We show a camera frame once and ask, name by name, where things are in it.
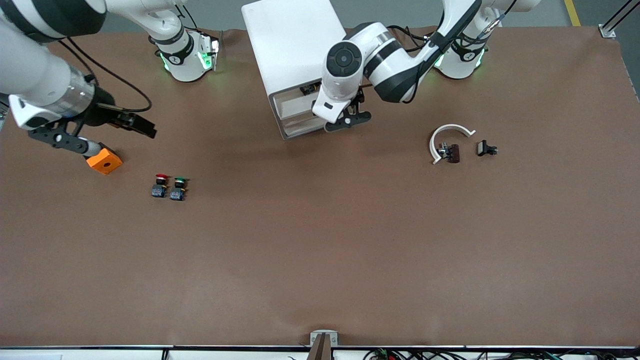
gray floor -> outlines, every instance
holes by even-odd
[[[213,30],[245,29],[240,7],[254,0],[190,0],[187,4],[201,28]],[[385,25],[421,27],[437,25],[442,14],[440,0],[332,0],[342,25],[352,28],[367,21],[380,21]],[[505,26],[570,26],[563,0],[542,0],[528,13],[511,13],[504,19]],[[141,31],[127,19],[109,14],[102,29],[107,32]]]
[[[575,10],[583,26],[597,26],[609,20],[626,0],[573,0]],[[616,39],[622,48],[622,58],[629,77],[640,89],[640,8],[629,14],[616,28]]]

white curved handle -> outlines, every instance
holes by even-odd
[[[436,165],[438,161],[442,159],[442,157],[438,153],[438,150],[436,150],[435,138],[439,132],[445,131],[445,130],[458,130],[459,132],[463,133],[467,137],[470,137],[471,135],[476,133],[476,130],[469,131],[466,127],[461,125],[456,125],[456,124],[447,124],[437,128],[436,131],[433,132],[433,135],[431,135],[431,139],[429,140],[429,150],[431,151],[431,156],[433,156],[434,165]]]

yellow tape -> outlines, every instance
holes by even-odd
[[[578,13],[575,11],[573,0],[564,0],[566,11],[569,13],[569,19],[571,19],[571,25],[580,26],[580,19],[578,19]]]

brown table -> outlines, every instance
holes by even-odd
[[[196,83],[142,33],[78,42],[158,135],[83,130],[125,160],[103,176],[5,125],[0,344],[639,343],[640,106],[595,28],[500,28],[471,78],[434,71],[409,105],[368,88],[370,123],[291,141],[244,31]],[[432,165],[451,122],[477,133]],[[152,198],[157,172],[187,200]]]

white box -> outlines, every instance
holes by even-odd
[[[317,92],[301,86],[322,78],[326,54],[344,36],[329,0],[260,0],[242,7],[264,89],[282,138],[324,128],[311,112]]]

